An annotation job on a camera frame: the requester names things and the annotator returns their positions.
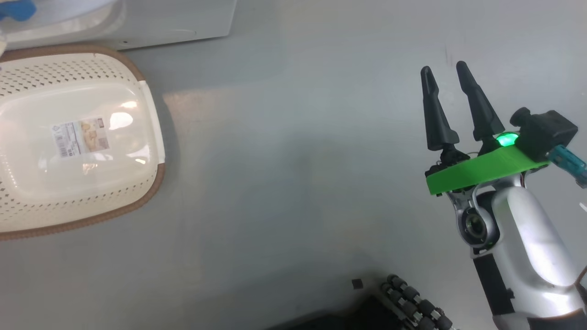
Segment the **cream perforated laundry basket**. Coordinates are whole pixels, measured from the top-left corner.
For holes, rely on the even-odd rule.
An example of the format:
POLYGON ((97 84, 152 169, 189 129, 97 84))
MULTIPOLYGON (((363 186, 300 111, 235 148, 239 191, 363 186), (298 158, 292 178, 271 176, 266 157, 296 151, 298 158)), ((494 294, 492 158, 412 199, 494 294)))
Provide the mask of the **cream perforated laundry basket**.
POLYGON ((0 242, 135 211, 156 195, 165 162, 151 90, 126 55, 65 44, 0 57, 0 242), (50 126, 94 117, 109 150, 61 158, 50 126))

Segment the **yellow garment with blue cuffs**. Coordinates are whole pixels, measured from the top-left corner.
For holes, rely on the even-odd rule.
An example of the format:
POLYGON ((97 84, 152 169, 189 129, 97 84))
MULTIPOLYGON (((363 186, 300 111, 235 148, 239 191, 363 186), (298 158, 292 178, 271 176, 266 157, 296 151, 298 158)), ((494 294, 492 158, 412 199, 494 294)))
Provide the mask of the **yellow garment with blue cuffs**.
POLYGON ((27 21, 36 13, 36 10, 33 0, 0 0, 0 21, 4 19, 27 21))

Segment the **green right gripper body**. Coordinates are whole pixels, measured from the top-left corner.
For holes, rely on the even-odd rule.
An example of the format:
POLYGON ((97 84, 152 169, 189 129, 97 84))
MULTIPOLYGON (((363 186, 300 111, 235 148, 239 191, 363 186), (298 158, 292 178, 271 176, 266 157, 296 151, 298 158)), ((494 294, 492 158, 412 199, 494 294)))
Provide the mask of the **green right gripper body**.
POLYGON ((517 138, 518 133, 500 134, 497 150, 427 176, 429 193, 435 196, 549 165, 549 161, 535 162, 522 153, 515 146, 517 138))

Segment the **white front-load washing machine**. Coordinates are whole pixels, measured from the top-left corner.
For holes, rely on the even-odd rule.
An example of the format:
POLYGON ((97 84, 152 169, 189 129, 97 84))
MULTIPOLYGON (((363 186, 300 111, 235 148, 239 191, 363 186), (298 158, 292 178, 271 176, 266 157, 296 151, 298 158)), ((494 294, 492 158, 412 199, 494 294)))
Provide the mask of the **white front-load washing machine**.
POLYGON ((91 43, 133 50, 227 36, 237 0, 33 0, 27 21, 0 21, 0 51, 91 43))

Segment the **paper product label in basket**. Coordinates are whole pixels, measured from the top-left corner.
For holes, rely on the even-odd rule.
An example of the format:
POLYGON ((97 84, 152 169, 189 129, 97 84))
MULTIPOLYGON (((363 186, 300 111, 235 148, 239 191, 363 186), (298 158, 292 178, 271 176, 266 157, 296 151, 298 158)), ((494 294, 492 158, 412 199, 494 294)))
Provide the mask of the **paper product label in basket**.
POLYGON ((52 125, 50 133, 61 158, 76 157, 111 148, 105 120, 102 117, 52 125))

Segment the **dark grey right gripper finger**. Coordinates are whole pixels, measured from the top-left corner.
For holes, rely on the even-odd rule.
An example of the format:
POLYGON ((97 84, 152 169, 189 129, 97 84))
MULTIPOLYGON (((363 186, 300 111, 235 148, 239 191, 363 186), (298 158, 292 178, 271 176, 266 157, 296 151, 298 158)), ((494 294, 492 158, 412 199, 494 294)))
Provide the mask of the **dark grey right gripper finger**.
POLYGON ((476 141, 493 138, 505 131, 501 120, 493 109, 486 94, 476 82, 467 63, 459 61, 456 64, 461 90, 468 98, 468 104, 474 125, 473 137, 476 141))
POLYGON ((436 152, 447 145, 459 143, 458 133, 449 126, 448 119, 439 101, 439 87, 429 66, 421 69, 420 78, 428 150, 436 152))

